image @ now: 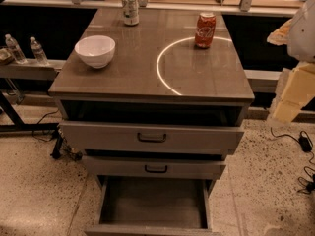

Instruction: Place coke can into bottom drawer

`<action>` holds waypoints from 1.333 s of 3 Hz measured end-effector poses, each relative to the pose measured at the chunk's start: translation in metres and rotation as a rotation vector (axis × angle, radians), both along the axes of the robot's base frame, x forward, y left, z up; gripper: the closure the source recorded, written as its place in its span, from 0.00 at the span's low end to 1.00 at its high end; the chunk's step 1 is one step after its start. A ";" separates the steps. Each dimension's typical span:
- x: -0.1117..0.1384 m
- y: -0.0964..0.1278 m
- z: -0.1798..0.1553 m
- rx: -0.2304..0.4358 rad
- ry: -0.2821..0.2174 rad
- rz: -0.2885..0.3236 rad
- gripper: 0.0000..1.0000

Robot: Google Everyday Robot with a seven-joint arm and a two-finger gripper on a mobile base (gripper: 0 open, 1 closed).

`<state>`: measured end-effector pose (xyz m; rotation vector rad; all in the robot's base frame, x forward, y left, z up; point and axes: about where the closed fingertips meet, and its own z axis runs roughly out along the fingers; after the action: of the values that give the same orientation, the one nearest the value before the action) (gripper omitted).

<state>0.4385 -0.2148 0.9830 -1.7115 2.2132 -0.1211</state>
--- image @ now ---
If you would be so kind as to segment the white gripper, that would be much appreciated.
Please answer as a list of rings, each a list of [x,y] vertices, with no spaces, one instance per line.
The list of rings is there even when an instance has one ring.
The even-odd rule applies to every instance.
[[[274,120],[289,123],[315,97],[315,0],[307,0],[292,19],[269,34],[267,42],[287,45],[288,55],[303,61],[289,71],[272,114]]]

